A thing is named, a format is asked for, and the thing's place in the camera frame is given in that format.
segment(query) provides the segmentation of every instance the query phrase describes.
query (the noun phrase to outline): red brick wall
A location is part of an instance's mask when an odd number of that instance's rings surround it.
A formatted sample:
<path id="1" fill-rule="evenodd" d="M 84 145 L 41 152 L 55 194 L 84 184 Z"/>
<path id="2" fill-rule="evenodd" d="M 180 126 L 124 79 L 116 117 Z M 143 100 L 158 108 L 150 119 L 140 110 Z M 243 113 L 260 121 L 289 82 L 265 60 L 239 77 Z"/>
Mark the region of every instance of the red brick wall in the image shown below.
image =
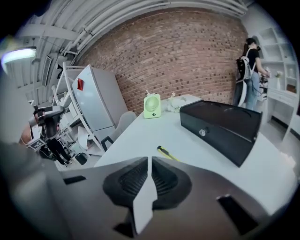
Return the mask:
<path id="1" fill-rule="evenodd" d="M 197 8 L 144 14 L 101 37 L 78 60 L 115 73 L 127 107 L 143 111 L 146 89 L 231 103 L 236 59 L 247 37 L 239 19 Z"/>

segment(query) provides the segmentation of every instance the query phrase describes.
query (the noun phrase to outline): ceiling light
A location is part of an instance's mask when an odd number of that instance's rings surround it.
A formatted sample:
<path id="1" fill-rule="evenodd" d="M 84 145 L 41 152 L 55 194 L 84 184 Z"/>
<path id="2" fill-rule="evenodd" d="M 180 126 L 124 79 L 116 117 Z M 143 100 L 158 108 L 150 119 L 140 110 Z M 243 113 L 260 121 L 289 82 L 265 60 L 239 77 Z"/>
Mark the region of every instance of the ceiling light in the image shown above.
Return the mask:
<path id="1" fill-rule="evenodd" d="M 5 53 L 1 57 L 1 65 L 4 72 L 7 74 L 6 63 L 24 58 L 32 58 L 36 55 L 36 49 L 36 47 L 26 47 Z"/>

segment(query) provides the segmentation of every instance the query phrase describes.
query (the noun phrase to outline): black hair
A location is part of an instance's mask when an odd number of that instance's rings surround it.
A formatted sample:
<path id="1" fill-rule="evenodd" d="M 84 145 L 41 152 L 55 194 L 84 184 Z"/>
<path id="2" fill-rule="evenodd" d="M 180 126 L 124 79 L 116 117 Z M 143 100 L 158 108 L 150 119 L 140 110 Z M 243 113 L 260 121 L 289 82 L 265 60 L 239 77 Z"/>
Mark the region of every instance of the black hair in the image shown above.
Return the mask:
<path id="1" fill-rule="evenodd" d="M 255 40 L 253 37 L 249 37 L 249 38 L 246 39 L 246 43 L 244 44 L 244 52 L 243 52 L 243 56 L 246 55 L 246 53 L 247 53 L 247 51 L 248 51 L 249 45 L 251 45 L 251 44 L 253 44 L 253 43 L 255 43 L 255 44 L 257 45 L 256 40 Z"/>

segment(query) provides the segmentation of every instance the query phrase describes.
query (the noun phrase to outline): ceiling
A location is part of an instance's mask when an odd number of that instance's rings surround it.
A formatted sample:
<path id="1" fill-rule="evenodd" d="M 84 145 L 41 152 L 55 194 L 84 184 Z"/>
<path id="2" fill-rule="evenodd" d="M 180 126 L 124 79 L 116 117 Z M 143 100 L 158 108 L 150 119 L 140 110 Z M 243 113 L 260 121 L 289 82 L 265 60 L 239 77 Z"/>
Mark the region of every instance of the ceiling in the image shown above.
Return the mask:
<path id="1" fill-rule="evenodd" d="M 244 1 L 247 5 L 253 2 Z M 132 17 L 174 7 L 208 8 L 240 17 L 247 11 L 245 3 L 242 0 L 52 0 L 48 10 L 40 17 L 32 16 L 15 37 L 21 47 L 36 46 L 36 59 L 14 61 L 8 66 L 9 75 L 28 100 L 40 105 L 53 95 L 51 86 L 57 84 L 60 72 L 55 69 L 57 62 L 69 60 L 72 64 L 74 57 L 79 58 L 102 35 Z M 47 56 L 52 62 L 44 86 Z"/>

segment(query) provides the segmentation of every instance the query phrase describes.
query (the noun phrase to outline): green fan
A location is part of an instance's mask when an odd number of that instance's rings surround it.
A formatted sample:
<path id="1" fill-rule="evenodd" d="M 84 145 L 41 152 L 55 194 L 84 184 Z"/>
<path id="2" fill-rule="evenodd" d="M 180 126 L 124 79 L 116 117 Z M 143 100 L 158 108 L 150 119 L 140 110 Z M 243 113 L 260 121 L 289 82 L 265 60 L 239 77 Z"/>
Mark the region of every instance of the green fan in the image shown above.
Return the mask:
<path id="1" fill-rule="evenodd" d="M 144 117 L 159 118 L 161 115 L 160 95 L 149 94 L 144 98 Z"/>

